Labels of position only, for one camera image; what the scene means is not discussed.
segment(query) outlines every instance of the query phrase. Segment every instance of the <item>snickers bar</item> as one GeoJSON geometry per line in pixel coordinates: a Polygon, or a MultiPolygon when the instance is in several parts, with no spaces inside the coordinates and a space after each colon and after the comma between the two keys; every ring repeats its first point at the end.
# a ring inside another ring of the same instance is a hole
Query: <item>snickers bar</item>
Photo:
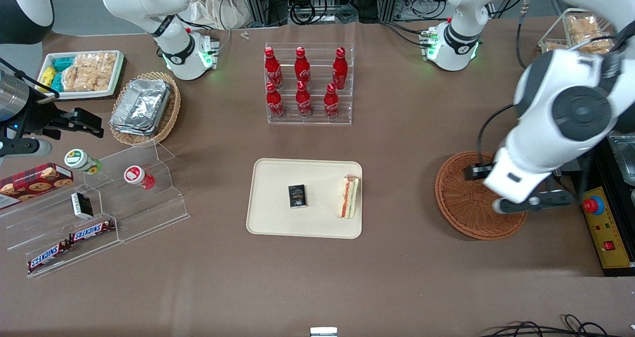
{"type": "Polygon", "coordinates": [[[27,264],[29,265],[29,273],[34,272],[36,269],[40,268],[52,258],[59,256],[61,253],[70,249],[70,242],[64,239],[63,242],[59,242],[52,246],[47,251],[39,254],[33,260],[29,261],[27,264]]]}
{"type": "Polygon", "coordinates": [[[114,229],[114,219],[108,219],[107,221],[100,222],[99,224],[93,225],[89,228],[82,229],[77,233],[70,233],[68,235],[68,241],[70,241],[71,244],[75,244],[78,240],[86,240],[88,238],[95,237],[95,235],[100,233],[104,233],[104,231],[111,231],[114,229]]]}

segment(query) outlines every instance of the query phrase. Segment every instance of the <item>brown woven basket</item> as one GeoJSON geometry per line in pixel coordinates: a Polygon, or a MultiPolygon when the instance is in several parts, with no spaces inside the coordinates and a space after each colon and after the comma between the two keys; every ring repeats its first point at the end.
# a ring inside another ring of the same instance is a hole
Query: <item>brown woven basket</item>
{"type": "MultiPolygon", "coordinates": [[[[170,131],[172,131],[174,124],[176,124],[177,122],[177,116],[179,115],[179,110],[181,109],[181,93],[179,92],[179,88],[177,88],[177,84],[174,82],[174,79],[162,72],[148,72],[137,76],[136,79],[161,79],[172,86],[172,90],[170,90],[170,97],[168,97],[168,104],[165,107],[163,117],[161,118],[161,122],[159,123],[159,130],[154,136],[141,136],[125,134],[123,132],[116,131],[113,126],[111,126],[111,132],[113,132],[113,136],[117,138],[117,141],[123,144],[138,145],[145,141],[152,140],[153,138],[156,142],[161,142],[165,140],[170,131]]],[[[120,91],[120,94],[117,97],[117,101],[115,102],[115,105],[113,107],[113,113],[117,109],[117,106],[120,104],[121,97],[123,96],[125,90],[130,86],[130,83],[132,83],[132,80],[129,81],[128,84],[126,84],[126,86],[120,91]]]]}
{"type": "MultiPolygon", "coordinates": [[[[492,161],[492,154],[483,152],[483,160],[492,161]]],[[[510,237],[524,223],[527,213],[499,214],[492,203],[499,196],[490,191],[483,180],[467,181],[463,170],[478,163],[476,151],[461,152],[443,163],[435,181],[437,204],[444,217],[458,231],[480,240],[510,237]]]]}

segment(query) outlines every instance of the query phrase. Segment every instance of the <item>red bottle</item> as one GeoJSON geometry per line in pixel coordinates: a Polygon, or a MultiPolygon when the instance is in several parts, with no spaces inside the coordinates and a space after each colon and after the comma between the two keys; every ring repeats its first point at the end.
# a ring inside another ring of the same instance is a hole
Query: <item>red bottle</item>
{"type": "Polygon", "coordinates": [[[304,81],[307,88],[311,88],[311,64],[302,47],[295,49],[295,77],[298,81],[304,81]]]}
{"type": "Polygon", "coordinates": [[[349,74],[349,64],[346,62],[346,49],[339,47],[335,50],[333,62],[333,84],[337,90],[342,90],[346,84],[346,75],[349,74]]]}
{"type": "Polygon", "coordinates": [[[329,121],[335,120],[339,115],[340,98],[335,93],[335,85],[326,86],[326,95],[324,95],[324,113],[329,121]]]}
{"type": "Polygon", "coordinates": [[[271,81],[267,83],[267,105],[271,116],[279,119],[284,116],[284,106],[282,104],[282,98],[280,93],[276,90],[276,85],[271,81]]]}
{"type": "Polygon", "coordinates": [[[313,115],[311,95],[307,91],[307,84],[304,81],[298,81],[298,91],[295,93],[295,101],[298,102],[298,111],[300,111],[301,118],[308,119],[313,115]]]}
{"type": "Polygon", "coordinates": [[[265,48],[265,70],[268,79],[279,89],[282,86],[282,68],[271,47],[265,48]]]}

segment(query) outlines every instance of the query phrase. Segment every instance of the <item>white bag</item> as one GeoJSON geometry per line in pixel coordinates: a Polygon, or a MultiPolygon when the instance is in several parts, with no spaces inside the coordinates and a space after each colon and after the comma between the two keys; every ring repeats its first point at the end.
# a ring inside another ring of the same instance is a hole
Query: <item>white bag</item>
{"type": "Polygon", "coordinates": [[[252,23],[245,0],[190,0],[190,22],[211,25],[218,29],[245,27],[252,23]]]}

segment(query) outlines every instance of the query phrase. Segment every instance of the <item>brown table surface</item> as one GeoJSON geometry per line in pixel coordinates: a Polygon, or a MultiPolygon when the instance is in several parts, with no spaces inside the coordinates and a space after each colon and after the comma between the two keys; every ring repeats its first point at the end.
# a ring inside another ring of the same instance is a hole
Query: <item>brown table surface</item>
{"type": "MultiPolygon", "coordinates": [[[[523,27],[531,55],[554,18],[523,27]]],[[[411,27],[425,28],[430,23],[411,27]]],[[[43,278],[0,249],[0,331],[5,336],[306,336],[337,326],[349,336],[476,336],[560,314],[628,334],[635,280],[603,278],[578,206],[531,213],[514,236],[482,242],[455,231],[433,191],[449,156],[474,149],[483,121],[509,103],[522,73],[515,20],[492,20],[478,56],[460,72],[422,61],[380,25],[248,30],[232,36],[218,70],[179,81],[177,125],[164,141],[174,185],[191,217],[43,278]],[[273,127],[265,119],[265,42],[333,42],[356,50],[351,127],[273,127]],[[364,169],[363,233],[355,240],[252,235],[245,228],[259,158],[352,160],[364,169]]],[[[121,50],[125,81],[166,71],[148,35],[50,36],[45,53],[121,50]]],[[[113,101],[63,103],[107,120],[113,101]]],[[[504,113],[485,134],[494,149],[513,127],[504,113]]],[[[126,146],[64,133],[48,158],[6,160],[8,176],[73,147],[103,157],[126,146]]],[[[5,246],[4,233],[0,244],[5,246]]]]}

